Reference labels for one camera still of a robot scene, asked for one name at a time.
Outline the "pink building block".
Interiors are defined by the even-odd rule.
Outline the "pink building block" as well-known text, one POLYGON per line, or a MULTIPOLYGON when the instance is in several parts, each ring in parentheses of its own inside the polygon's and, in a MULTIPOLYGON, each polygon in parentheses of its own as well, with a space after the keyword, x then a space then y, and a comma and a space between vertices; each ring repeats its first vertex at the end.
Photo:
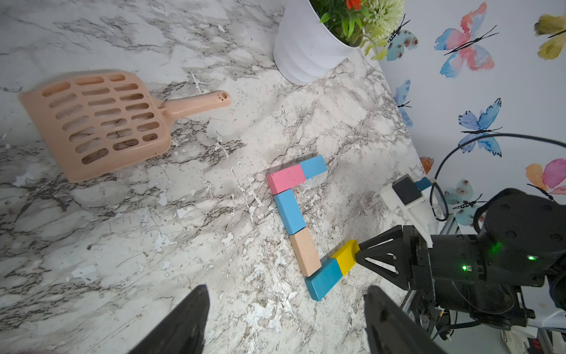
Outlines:
POLYGON ((293 165, 267 176, 268 187, 274 196, 299 186, 305 181, 306 177, 301 165, 293 165))

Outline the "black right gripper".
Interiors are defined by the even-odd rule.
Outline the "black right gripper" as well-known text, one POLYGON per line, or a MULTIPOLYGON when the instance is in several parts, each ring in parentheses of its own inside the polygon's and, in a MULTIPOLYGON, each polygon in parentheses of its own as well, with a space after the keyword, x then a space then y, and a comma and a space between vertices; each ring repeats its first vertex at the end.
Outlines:
MULTIPOLYGON (((408 291, 413 226, 391 228, 360 244, 357 264, 408 291)), ((435 235, 433 248, 413 252, 413 288, 435 305, 508 330, 535 319, 522 289, 542 287, 548 274, 548 229, 487 225, 477 235, 435 235)))

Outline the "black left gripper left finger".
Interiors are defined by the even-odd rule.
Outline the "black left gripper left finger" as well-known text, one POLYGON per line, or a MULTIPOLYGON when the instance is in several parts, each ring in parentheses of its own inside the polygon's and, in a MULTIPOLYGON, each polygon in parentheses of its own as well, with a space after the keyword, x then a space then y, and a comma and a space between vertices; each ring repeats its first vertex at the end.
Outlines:
POLYGON ((199 285, 130 353, 202 353, 209 308, 208 288, 199 285))

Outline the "natural wood building block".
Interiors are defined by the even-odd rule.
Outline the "natural wood building block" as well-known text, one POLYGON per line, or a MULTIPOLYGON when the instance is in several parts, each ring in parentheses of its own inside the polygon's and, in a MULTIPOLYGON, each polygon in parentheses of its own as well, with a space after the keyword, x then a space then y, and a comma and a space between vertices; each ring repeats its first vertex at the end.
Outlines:
POLYGON ((310 229, 303 228, 290 236, 290 242, 304 277, 310 277, 321 268, 321 261, 315 247, 310 229))

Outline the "sky blue short block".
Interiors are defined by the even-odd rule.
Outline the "sky blue short block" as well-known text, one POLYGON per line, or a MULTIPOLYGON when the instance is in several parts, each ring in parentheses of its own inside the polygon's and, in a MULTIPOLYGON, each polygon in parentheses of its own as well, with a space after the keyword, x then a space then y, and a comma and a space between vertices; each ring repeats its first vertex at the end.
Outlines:
POLYGON ((300 163, 306 180, 327 172, 327 164, 323 156, 316 156, 300 163))

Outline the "small yellow building block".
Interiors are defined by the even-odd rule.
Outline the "small yellow building block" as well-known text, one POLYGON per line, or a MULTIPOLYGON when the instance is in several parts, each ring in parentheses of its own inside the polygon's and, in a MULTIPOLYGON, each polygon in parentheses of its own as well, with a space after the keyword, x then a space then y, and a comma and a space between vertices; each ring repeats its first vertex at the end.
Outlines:
POLYGON ((356 240, 346 242, 334 255, 332 256, 338 262, 340 272, 345 277, 352 268, 357 264, 355 255, 360 251, 359 244, 356 240))

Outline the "teal building block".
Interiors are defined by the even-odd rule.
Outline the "teal building block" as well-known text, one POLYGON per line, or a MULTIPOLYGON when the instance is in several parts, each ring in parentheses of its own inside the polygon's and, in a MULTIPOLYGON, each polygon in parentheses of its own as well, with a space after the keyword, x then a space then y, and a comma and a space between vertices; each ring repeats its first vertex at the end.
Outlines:
POLYGON ((328 258, 318 271, 305 279, 311 299, 321 301, 342 277, 338 261, 328 258))

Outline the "light blue building block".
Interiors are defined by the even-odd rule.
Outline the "light blue building block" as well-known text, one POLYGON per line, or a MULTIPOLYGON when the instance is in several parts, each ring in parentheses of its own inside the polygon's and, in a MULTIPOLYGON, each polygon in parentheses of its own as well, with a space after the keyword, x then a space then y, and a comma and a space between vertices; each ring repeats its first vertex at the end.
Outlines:
POLYGON ((293 190, 276 194, 274 200, 288 235, 294 235, 306 227, 293 190))

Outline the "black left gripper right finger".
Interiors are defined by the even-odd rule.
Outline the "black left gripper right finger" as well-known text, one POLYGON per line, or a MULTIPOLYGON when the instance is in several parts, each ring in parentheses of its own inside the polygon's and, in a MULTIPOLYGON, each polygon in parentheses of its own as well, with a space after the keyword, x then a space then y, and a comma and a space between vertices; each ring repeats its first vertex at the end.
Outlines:
POLYGON ((378 286, 363 296, 369 351, 391 354, 441 354, 425 332, 378 286))

